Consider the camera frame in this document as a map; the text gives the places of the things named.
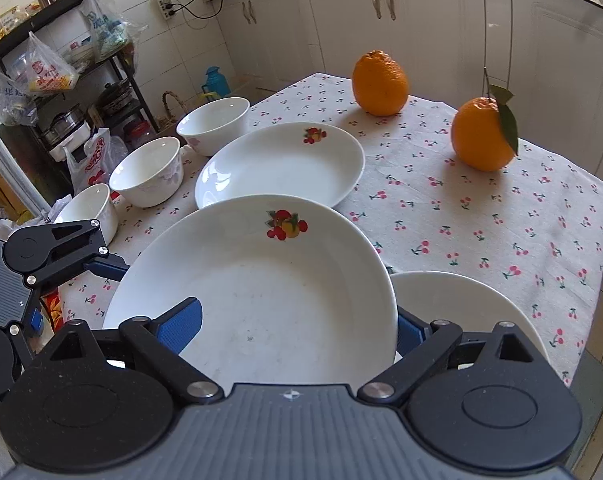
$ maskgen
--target metal bolt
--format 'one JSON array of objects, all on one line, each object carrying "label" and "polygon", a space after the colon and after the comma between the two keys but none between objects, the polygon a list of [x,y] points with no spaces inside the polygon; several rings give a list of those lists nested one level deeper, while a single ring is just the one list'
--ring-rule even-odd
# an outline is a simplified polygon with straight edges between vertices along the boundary
[{"label": "metal bolt", "polygon": [[372,399],[387,399],[395,393],[395,388],[386,383],[368,383],[362,391]]},{"label": "metal bolt", "polygon": [[197,381],[196,383],[188,384],[186,388],[188,395],[198,397],[200,399],[208,399],[215,396],[219,391],[219,386],[208,381]]}]

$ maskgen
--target plate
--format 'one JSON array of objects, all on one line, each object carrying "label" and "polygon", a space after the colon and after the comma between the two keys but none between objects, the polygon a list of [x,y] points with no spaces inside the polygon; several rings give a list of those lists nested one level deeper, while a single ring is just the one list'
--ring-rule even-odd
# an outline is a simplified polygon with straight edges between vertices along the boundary
[{"label": "plate", "polygon": [[246,196],[195,211],[154,240],[117,288],[104,328],[188,297],[201,331],[181,356],[233,383],[348,383],[393,364],[395,296],[379,255],[321,204]]},{"label": "plate", "polygon": [[333,207],[357,184],[365,156],[348,132],[321,123],[283,123],[233,140],[197,179],[200,208],[252,194],[284,194]]},{"label": "plate", "polygon": [[447,319],[465,332],[492,332],[500,321],[512,321],[548,360],[533,324],[503,294],[484,283],[437,270],[399,272],[390,276],[397,304],[422,321]]}]

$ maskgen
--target blue thermos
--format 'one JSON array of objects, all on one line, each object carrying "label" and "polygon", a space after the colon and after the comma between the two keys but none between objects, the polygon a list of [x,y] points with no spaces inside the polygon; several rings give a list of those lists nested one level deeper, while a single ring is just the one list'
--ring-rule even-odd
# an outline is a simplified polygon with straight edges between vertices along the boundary
[{"label": "blue thermos", "polygon": [[230,93],[230,88],[228,88],[226,76],[220,74],[218,70],[218,66],[208,67],[208,70],[206,70],[208,78],[206,79],[206,84],[201,85],[201,89],[204,93],[215,92],[220,97],[225,97]]}]

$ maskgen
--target tablecloth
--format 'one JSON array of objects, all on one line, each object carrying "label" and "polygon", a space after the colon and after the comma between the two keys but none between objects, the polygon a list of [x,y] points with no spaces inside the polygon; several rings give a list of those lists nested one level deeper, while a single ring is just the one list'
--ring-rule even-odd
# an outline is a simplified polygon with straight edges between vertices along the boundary
[{"label": "tablecloth", "polygon": [[[524,140],[505,169],[472,170],[451,147],[455,112],[411,97],[396,116],[376,118],[357,105],[350,80],[317,73],[252,107],[249,124],[317,121],[355,136],[366,168],[336,209],[391,271],[456,272],[507,296],[533,322],[550,363],[570,384],[603,271],[603,182]],[[196,209],[194,184],[206,158],[182,150],[184,183],[167,202],[139,209],[122,197],[115,201],[120,226],[110,250],[129,264]],[[116,287],[88,272],[71,280],[60,288],[64,318],[100,328]]]}]

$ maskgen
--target white ceramic bowl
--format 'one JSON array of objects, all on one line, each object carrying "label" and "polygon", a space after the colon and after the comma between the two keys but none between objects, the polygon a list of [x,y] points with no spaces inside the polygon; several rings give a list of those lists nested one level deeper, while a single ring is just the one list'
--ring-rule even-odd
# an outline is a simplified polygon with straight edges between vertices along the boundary
[{"label": "white ceramic bowl", "polygon": [[75,196],[57,215],[55,224],[95,218],[101,224],[105,244],[108,245],[117,232],[119,219],[107,184],[94,184]]},{"label": "white ceramic bowl", "polygon": [[197,153],[213,156],[226,144],[248,132],[250,101],[225,97],[191,111],[177,125],[177,133]]},{"label": "white ceramic bowl", "polygon": [[275,124],[213,156],[199,174],[194,198],[206,207],[236,196],[285,194],[334,207],[357,184],[364,164],[361,144],[341,128]]},{"label": "white ceramic bowl", "polygon": [[201,301],[203,324],[180,355],[226,392],[235,382],[356,391],[393,364],[397,304],[379,255],[352,222],[309,200],[244,196],[188,215],[126,272],[104,328],[188,297]]},{"label": "white ceramic bowl", "polygon": [[137,207],[152,207],[168,200],[183,179],[179,139],[161,137],[124,158],[110,176],[110,188]]},{"label": "white ceramic bowl", "polygon": [[430,323],[447,319],[466,332],[492,332],[512,321],[548,360],[548,351],[533,324],[503,294],[484,283],[438,270],[398,272],[390,276],[398,306]]}]

